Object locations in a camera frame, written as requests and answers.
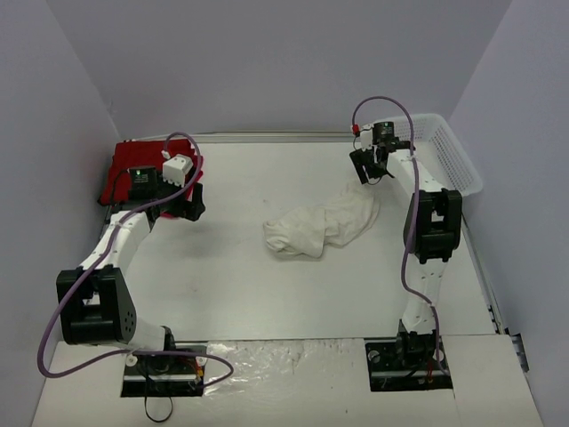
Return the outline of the white t-shirt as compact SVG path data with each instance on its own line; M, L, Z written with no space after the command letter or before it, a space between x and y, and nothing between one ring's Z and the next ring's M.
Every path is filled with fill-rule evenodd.
M355 181L321 205L301 206L262 225L265 244L281 258L320 258L327 246L344 247L375 223L380 192Z

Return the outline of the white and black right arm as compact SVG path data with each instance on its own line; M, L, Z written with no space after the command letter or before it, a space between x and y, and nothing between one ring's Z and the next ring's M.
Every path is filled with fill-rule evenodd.
M397 362L415 367L437 354L437 300L442 278L461 241L462 195L440 183L414 154L410 141L395 135L389 121L359 127L352 133L361 147L350 160L361 183L393 179L408 205L403 230L401 279L409 294L394 346Z

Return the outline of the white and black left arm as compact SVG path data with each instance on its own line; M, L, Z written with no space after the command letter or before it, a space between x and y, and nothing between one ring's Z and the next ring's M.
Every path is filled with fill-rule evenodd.
M147 351L147 362L168 372L179 361L169 327L144 320L137 312L125 275L142 241L162 216L197 221L205 211L199 172L184 156L162 168L128 169L125 197L111 205L111 216L92 253L56 279L60 325L70 345L104 345Z

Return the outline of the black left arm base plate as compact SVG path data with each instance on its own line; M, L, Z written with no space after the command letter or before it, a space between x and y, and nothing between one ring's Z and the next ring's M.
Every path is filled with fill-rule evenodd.
M134 356L126 358L122 398L201 397L204 394L204 345L181 347L194 356Z

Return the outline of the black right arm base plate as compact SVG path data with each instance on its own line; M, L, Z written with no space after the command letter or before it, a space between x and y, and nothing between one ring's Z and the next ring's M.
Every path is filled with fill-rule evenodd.
M397 354L394 339L365 340L368 383L371 392L452 390L453 380L445 375L435 356L423 350L411 362Z

